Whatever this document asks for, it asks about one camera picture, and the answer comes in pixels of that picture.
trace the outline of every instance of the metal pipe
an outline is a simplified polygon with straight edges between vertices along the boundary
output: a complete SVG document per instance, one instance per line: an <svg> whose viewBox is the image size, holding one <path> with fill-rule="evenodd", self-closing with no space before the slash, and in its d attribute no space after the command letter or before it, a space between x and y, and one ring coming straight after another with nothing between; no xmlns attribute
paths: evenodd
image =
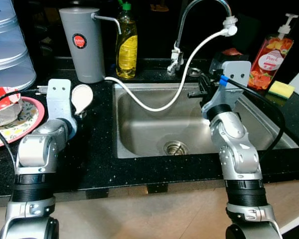
<svg viewBox="0 0 299 239"><path fill-rule="evenodd" d="M197 3L199 3L200 1L203 1L203 0L194 0L194 1L192 1L187 6L187 8L185 9L185 11L184 11L184 13L181 17L181 22L180 22L179 31L178 31L178 37L177 37L177 40L176 40L176 43L175 43L175 46L177 48L179 48L180 39L181 39L181 35L183 33L183 28L184 28L186 16L187 16L188 12L191 10L191 8L193 6L195 6ZM215 0L215 1L219 2L220 4L222 4L225 7L228 16L232 16L230 6L228 5L228 3L225 0Z"/></svg>
<svg viewBox="0 0 299 239"><path fill-rule="evenodd" d="M119 21L116 18L108 17L108 16L99 16L95 12L91 14L91 17L94 20L100 19L100 20L107 20L107 21L113 21L113 22L115 22L116 26L118 28L118 34L122 35L120 23L119 23Z"/></svg>

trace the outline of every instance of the gray cylindrical dispenser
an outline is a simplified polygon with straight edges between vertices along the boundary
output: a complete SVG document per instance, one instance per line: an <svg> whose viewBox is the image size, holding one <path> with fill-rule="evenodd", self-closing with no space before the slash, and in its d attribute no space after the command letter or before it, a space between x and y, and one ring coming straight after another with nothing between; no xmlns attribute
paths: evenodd
<svg viewBox="0 0 299 239"><path fill-rule="evenodd" d="M66 39L79 81L100 82L105 77L100 19L114 21L121 33L119 22L112 17L99 16L92 7L60 9Z"/></svg>

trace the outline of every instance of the black cable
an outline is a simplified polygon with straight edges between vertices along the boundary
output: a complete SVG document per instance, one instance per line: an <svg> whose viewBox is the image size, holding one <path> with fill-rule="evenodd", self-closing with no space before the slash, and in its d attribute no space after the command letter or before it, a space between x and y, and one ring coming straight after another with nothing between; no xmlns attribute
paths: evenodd
<svg viewBox="0 0 299 239"><path fill-rule="evenodd" d="M9 92L9 93L6 93L5 95L3 96L0 96L0 101L7 97L7 96L11 96L11 95L15 95L15 94L19 94L19 93L25 93L25 92L37 92L37 90L20 90L20 91L12 91L12 92ZM13 153L11 151L11 148L9 146L9 143L7 142L7 140L5 139L5 137L0 133L0 139L1 141L3 142L3 144L5 145L6 149L8 150L9 154L10 154L10 157L11 157L11 161L12 161L12 164L13 164L13 168L14 168L14 171L15 171L15 159L14 159L14 156L13 156Z"/></svg>
<svg viewBox="0 0 299 239"><path fill-rule="evenodd" d="M250 95L256 96L263 103L269 105L272 109L274 109L274 111L277 113L278 119L280 121L280 125L279 125L280 129L279 129L279 132L278 132L275 140L269 145L269 147L267 148L265 154L261 157L260 160L263 160L266 157L266 155L270 152L270 150L272 150L276 146L276 144L279 142L279 140L283 136L283 133L284 133L284 130L285 130L285 127L286 127L285 126L285 124L286 124L285 117L284 117L283 113L273 103L271 103L265 97L259 95L257 92L255 92L255 91L253 91L253 90L251 90L251 89L249 89L249 88L247 88L247 87L245 87L245 86L243 86L243 85L241 85L241 84L239 84L239 83L237 83L233 80L228 79L227 82L234 85L234 86L236 86L236 87L238 87L238 88L240 88L240 89L242 89L242 90L244 90L244 91L246 91Z"/></svg>

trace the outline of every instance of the yellow sponge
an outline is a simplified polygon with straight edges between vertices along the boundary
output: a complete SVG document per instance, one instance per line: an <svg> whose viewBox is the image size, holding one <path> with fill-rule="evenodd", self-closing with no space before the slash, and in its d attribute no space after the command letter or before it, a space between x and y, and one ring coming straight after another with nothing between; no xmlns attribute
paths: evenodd
<svg viewBox="0 0 299 239"><path fill-rule="evenodd" d="M289 97L293 94L295 88L293 86L287 85L285 83L275 81L270 89L269 93L283 97L285 99L289 99Z"/></svg>

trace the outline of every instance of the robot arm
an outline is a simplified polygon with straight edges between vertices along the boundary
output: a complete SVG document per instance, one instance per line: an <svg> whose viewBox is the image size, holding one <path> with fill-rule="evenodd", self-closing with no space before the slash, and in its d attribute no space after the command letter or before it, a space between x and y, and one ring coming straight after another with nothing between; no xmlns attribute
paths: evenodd
<svg viewBox="0 0 299 239"><path fill-rule="evenodd" d="M0 239L56 239L58 221L54 212L57 154L75 135L77 124L70 108L71 82L51 79L47 93L49 119L19 145L13 192L6 210Z"/></svg>
<svg viewBox="0 0 299 239"><path fill-rule="evenodd" d="M247 85L249 62L224 62L222 70L232 80ZM226 212L233 222L226 239L282 239L273 208L267 203L258 153L249 142L247 129L232 112L241 94L242 90L231 84L220 85L202 107L219 150L228 196Z"/></svg>

